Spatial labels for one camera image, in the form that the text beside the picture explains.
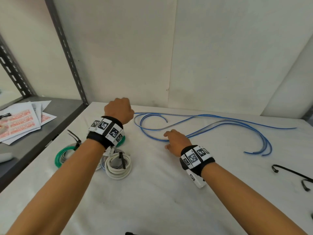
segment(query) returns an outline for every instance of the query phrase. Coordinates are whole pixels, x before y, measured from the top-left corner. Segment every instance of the white table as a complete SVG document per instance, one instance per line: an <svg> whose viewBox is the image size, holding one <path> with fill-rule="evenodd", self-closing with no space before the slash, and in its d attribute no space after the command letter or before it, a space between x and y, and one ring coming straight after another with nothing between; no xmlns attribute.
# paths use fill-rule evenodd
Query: white table
<svg viewBox="0 0 313 235"><path fill-rule="evenodd" d="M105 103L93 102L69 126L85 139L88 126L103 115ZM200 114L195 110L178 110L133 106L135 112L153 111L176 114ZM272 164L280 164L313 177L313 127L303 120L252 115L215 113L278 127L296 130L275 130L256 126L272 143L267 157L247 155L262 147L258 135L237 126L221 126L192 138L194 144L205 146L216 161L263 195L307 233L312 234L313 194L301 186L301 178ZM168 116L169 123L180 117ZM178 125L177 130L190 133L214 118L192 119ZM162 127L159 117L147 119L147 127ZM134 122L124 126L126 142L121 147L130 154L133 170L121 180L110 179L103 170L96 171L77 210L63 234L231 234L245 233L212 190L198 189L182 170L177 158L170 155L163 142L147 138ZM162 137L162 132L154 132ZM57 170L57 152L73 143L63 131L1 194L0 234L5 233L36 192Z"/></svg>

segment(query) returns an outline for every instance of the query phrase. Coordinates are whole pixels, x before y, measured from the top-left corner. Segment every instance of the white coiled cable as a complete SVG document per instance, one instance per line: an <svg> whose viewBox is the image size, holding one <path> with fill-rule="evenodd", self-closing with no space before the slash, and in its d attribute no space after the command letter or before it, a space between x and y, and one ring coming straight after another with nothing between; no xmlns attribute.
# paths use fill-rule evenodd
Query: white coiled cable
<svg viewBox="0 0 313 235"><path fill-rule="evenodd" d="M116 159L119 158L119 153L123 154L123 158L125 160L125 169L123 169L123 164L119 166L111 166L110 163ZM125 154L120 149L115 149L114 154L111 157L105 157L103 156L100 160L102 168L105 170L107 175L114 179L114 180L121 180L127 177L131 172L131 158L129 155Z"/></svg>

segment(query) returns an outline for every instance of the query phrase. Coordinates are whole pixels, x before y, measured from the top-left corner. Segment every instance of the person's left hand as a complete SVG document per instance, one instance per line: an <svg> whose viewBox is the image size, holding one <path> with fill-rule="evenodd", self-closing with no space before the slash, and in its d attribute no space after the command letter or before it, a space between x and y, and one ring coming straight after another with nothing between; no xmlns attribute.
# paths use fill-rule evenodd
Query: person's left hand
<svg viewBox="0 0 313 235"><path fill-rule="evenodd" d="M134 111L128 98L116 98L104 107L104 115L118 119L122 124L127 124L133 117Z"/></svg>

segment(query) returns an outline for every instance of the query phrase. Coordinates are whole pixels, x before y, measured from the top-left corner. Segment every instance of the blue cable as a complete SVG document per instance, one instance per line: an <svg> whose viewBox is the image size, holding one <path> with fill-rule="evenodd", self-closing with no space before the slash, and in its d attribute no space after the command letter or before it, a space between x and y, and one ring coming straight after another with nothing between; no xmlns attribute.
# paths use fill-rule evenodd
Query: blue cable
<svg viewBox="0 0 313 235"><path fill-rule="evenodd" d="M286 129L296 129L296 127L294 128L279 128L279 127L273 127L273 126L269 126L269 125L264 125L264 124L258 124L258 123L255 123L255 122L250 122L250 121L246 121L246 120L241 120L241 119L235 119L235 118L228 118L228 117L222 117L222 116L218 116L218 115L211 115L211 114L200 114L200 115L179 115L179 114L168 114L168 113L157 113L157 112L136 112L135 114L137 114L134 118L134 123L135 125L137 125L141 131L149 138L153 139L153 140L157 140L157 141L161 141L161 142L168 142L169 140L167 139L162 139L162 138L156 138L150 134L148 134L145 130L150 130L150 131L159 131L159 130L164 130L164 129L167 129L167 128L170 128L172 126L175 126L175 125L178 125L178 124L181 124L183 122L186 122L192 118L196 118L196 117L207 117L207 118L219 118L219 119L222 119L220 121L217 121L217 122L214 122L212 124L209 124L193 133L190 133L188 135L186 135L187 138L192 138L194 136L197 136L197 135L200 135L200 134L203 134L205 132L208 132L218 126L221 126L221 125L224 125L224 124L228 124L228 125L237 125L237 126L241 126L241 127L244 127L244 128L247 128L247 129L250 129L252 131L254 131L255 133L257 133L260 138L262 139L262 142L263 142L263 147L257 151L257 152L244 152L246 154L252 154L252 155L257 155L257 154L262 154L264 153L264 151L269 147L269 152L268 153L265 153L265 154L262 154L262 156L268 156L272 153L273 151L273 147L272 147L272 144L269 142L269 140L260 132L258 131L257 129L253 128L252 126L246 124L246 123L250 123L250 124L254 124L254 125L259 125L259 126L263 126L263 127L268 127L268 128L273 128L273 129L283 129L283 130L286 130ZM166 126L164 128L159 128L159 129L151 129L151 128L145 128L142 126L144 120L148 117L151 117L151 116L157 116L157 117L161 117L163 118L167 123L167 119L163 116L163 115L173 115L173 116L184 116L184 117L189 117L185 120L182 120L182 121L179 121L175 124L172 124L172 125L169 125L169 126ZM138 124L136 122L136 118L139 117L139 116L143 116L140 120L140 123Z"/></svg>

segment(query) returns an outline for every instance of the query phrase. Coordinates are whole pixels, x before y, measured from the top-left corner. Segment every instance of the hand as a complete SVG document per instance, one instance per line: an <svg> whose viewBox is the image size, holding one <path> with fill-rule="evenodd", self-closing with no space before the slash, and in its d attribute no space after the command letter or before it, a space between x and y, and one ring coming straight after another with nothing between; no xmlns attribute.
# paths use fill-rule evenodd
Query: hand
<svg viewBox="0 0 313 235"><path fill-rule="evenodd" d="M116 98L104 107L104 115L118 119L122 124L127 124L133 117L134 111L128 98Z"/></svg>
<svg viewBox="0 0 313 235"><path fill-rule="evenodd" d="M168 137L170 141L170 144L165 145L165 148L176 157L180 157L180 153L185 147L192 145L189 138L174 129L166 131L164 137Z"/></svg>

